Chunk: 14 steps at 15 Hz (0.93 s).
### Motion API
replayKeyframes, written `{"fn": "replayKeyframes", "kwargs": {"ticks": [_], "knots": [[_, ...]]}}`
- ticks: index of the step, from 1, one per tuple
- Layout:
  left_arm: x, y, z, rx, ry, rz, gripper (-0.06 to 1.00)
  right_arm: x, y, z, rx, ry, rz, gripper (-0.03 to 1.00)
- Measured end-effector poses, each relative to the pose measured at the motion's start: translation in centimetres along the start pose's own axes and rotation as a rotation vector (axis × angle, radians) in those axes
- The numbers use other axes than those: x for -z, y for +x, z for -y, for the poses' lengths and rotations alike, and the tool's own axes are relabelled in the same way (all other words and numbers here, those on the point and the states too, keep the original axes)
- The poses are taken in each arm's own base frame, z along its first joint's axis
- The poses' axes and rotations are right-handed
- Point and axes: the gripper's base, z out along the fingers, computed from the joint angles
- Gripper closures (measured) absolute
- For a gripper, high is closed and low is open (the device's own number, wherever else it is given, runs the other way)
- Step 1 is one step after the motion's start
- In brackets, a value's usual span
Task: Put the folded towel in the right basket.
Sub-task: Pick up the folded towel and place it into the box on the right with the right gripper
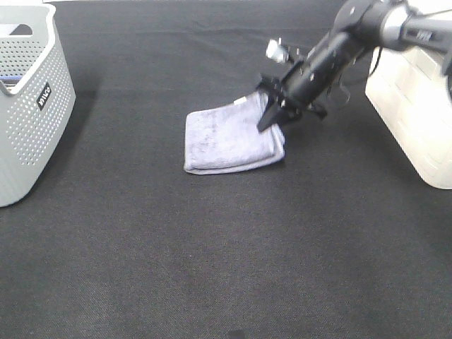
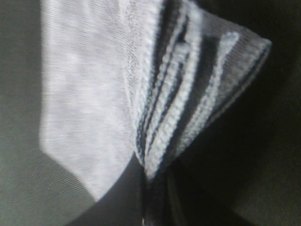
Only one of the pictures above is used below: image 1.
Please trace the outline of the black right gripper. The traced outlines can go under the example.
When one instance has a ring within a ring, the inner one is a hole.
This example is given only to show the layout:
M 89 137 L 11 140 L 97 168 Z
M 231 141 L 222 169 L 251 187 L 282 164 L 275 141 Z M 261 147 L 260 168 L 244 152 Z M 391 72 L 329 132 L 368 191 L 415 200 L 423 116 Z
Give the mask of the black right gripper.
M 363 51 L 364 45 L 351 34 L 329 32 L 283 78 L 262 75 L 259 89 L 267 94 L 268 103 L 257 123 L 258 131 L 300 120 L 300 114 Z

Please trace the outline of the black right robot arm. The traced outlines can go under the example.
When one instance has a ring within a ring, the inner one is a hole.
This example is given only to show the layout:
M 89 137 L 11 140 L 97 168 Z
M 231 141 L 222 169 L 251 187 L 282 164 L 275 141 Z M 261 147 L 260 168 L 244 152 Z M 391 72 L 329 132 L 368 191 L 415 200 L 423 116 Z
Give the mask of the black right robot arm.
M 267 94 L 268 104 L 257 129 L 297 119 L 304 111 L 325 117 L 315 101 L 348 66 L 375 48 L 404 52 L 413 47 L 442 53 L 441 74 L 451 75 L 451 22 L 421 14 L 407 1 L 346 1 L 332 28 L 306 55 L 295 56 L 287 45 L 270 40 L 267 58 L 291 68 L 282 78 L 261 77 L 257 88 Z

